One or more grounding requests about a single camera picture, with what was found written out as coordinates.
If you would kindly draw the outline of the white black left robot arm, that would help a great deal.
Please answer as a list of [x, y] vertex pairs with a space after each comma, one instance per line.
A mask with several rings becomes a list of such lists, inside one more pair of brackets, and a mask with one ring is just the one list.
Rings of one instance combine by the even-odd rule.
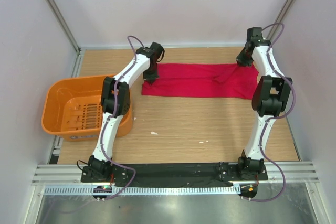
[[102, 85], [102, 127], [96, 147], [82, 168], [82, 182], [107, 182], [112, 178], [113, 146], [118, 127], [131, 107], [130, 90], [139, 76], [148, 84], [158, 78], [158, 62], [165, 54], [163, 46], [153, 42], [149, 47], [133, 49], [131, 62], [115, 77], [106, 77]]

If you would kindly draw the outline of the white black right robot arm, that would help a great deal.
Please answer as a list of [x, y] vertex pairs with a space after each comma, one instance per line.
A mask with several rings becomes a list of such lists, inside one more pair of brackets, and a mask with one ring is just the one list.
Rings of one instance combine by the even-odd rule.
[[257, 65], [260, 80], [251, 101], [256, 112], [256, 121], [248, 141], [238, 159], [236, 172], [243, 180], [252, 180], [265, 174], [265, 147], [272, 126], [285, 111], [291, 90], [292, 79], [285, 77], [273, 56], [273, 42], [264, 38], [263, 28], [247, 29], [247, 39], [243, 50], [236, 58], [242, 67]]

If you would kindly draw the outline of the red t shirt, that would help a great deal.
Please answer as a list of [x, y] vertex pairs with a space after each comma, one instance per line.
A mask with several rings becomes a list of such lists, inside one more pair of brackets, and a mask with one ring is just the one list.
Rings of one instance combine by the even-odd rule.
[[143, 83], [141, 94], [160, 97], [240, 98], [251, 100], [258, 70], [237, 64], [158, 65], [159, 78]]

